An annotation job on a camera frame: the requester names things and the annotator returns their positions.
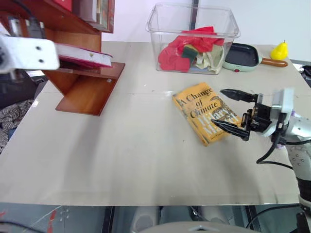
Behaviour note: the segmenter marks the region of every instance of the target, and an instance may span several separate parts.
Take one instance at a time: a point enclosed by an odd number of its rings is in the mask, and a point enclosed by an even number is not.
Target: pan handle
[[[265,64],[265,65],[275,66],[275,67],[286,67],[286,66],[288,66],[288,63],[285,61],[273,60],[273,59],[264,58],[264,57],[262,58],[261,63]]]

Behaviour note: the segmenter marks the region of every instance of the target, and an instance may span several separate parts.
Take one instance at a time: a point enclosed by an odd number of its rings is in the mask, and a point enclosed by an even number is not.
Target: yellow book
[[[241,119],[206,83],[173,95],[173,101],[205,146],[227,135],[211,119],[224,120],[238,126],[241,124]]]

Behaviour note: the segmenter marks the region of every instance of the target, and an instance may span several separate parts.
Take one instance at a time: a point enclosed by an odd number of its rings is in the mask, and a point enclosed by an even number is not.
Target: wooden stand
[[[52,0],[23,0],[37,19],[44,23],[46,37],[64,43],[101,52],[101,32]],[[0,1],[0,20],[8,29],[8,16],[21,21],[24,36],[28,36],[26,11],[11,0]],[[56,110],[99,116],[121,75],[125,64],[112,63],[112,68],[83,69],[62,63],[58,70],[44,70],[49,80],[64,95]]]

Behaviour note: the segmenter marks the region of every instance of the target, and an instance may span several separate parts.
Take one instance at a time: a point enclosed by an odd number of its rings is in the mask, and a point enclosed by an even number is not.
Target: plastic storage bin
[[[171,3],[154,6],[146,30],[157,70],[203,74],[219,73],[233,40],[240,36],[228,8]]]

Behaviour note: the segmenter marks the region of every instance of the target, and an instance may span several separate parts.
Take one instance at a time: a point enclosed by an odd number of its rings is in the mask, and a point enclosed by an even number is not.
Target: white tabletop
[[[258,46],[268,57],[272,46]],[[259,65],[249,73],[219,75],[155,70],[149,43],[105,42],[104,51],[125,62],[101,116],[58,112],[62,95],[48,83],[0,155],[0,201],[55,205],[208,205],[298,202],[294,173],[256,165],[270,147],[251,134],[228,136],[204,147],[172,101],[200,82],[216,92],[237,88],[264,93],[295,88],[295,110],[311,89],[292,64]],[[222,96],[238,115],[252,104]],[[272,159],[289,163],[286,150]]]

